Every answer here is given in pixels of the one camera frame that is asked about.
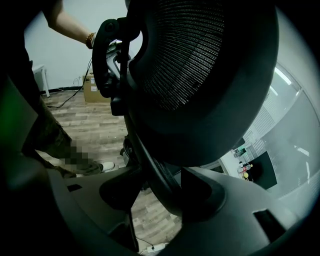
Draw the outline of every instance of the cardboard box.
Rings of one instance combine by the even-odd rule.
[[[97,88],[95,77],[92,70],[89,70],[88,74],[82,76],[82,81],[85,79],[83,84],[84,100],[86,102],[105,102],[109,103],[110,98],[105,98],[100,94]]]

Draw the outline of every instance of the shoe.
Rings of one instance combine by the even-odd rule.
[[[111,171],[113,168],[115,168],[115,163],[114,162],[103,162],[101,163],[102,165],[102,172],[106,173]]]

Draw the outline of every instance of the person's arm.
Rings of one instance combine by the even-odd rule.
[[[62,0],[57,0],[52,8],[43,10],[43,14],[51,29],[86,44],[91,32],[64,11]]]

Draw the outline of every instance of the person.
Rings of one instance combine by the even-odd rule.
[[[24,30],[40,11],[43,12],[51,29],[85,44],[89,49],[93,47],[95,34],[64,11],[62,0],[23,1],[19,8],[15,8],[12,2],[14,1],[6,2],[6,10],[17,12],[16,16],[19,19],[14,18],[7,22],[11,43],[8,44],[8,50],[5,51],[6,71],[21,95],[38,114],[23,145],[22,153],[26,157],[38,160],[46,168],[58,170],[64,178],[75,177],[76,174],[93,175],[112,170],[115,167],[113,162],[97,163],[77,151],[72,139],[43,102],[25,48]],[[44,160],[36,150],[65,160],[66,164],[76,166],[76,170],[70,172],[59,166],[53,166]]]

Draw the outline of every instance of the wooden floor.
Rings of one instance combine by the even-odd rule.
[[[47,106],[59,106],[73,94],[74,91],[63,91],[42,98]],[[120,155],[127,135],[125,121],[123,116],[111,114],[109,103],[86,103],[80,91],[63,107],[50,110],[82,152],[88,152],[98,162],[114,162],[114,171],[125,165]],[[46,153],[39,154],[55,166],[70,168]],[[150,189],[140,192],[132,207],[132,217],[136,237],[153,245],[169,243],[181,229],[181,218],[170,214]],[[141,240],[138,243],[141,251],[149,246]]]

